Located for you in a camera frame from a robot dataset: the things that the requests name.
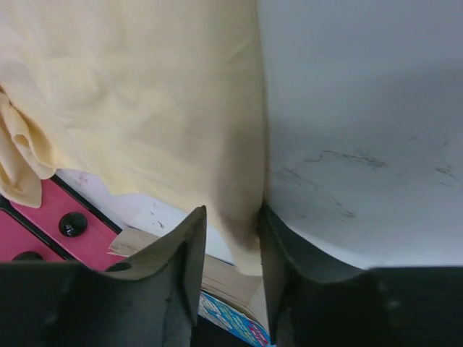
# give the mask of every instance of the yellow cloth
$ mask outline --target yellow cloth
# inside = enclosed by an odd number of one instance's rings
[[[55,168],[207,205],[259,273],[264,115],[256,0],[0,1],[0,189],[37,207]]]

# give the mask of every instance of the black knob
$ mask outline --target black knob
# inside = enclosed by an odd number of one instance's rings
[[[87,218],[79,212],[71,212],[59,220],[59,231],[67,237],[82,235],[87,228]]]
[[[18,254],[13,260],[43,260],[43,257],[37,252],[23,252]]]

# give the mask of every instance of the crumpled fabric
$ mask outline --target crumpled fabric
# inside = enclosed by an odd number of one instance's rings
[[[256,0],[0,1],[0,191],[57,168],[185,212],[260,273],[266,139]]]

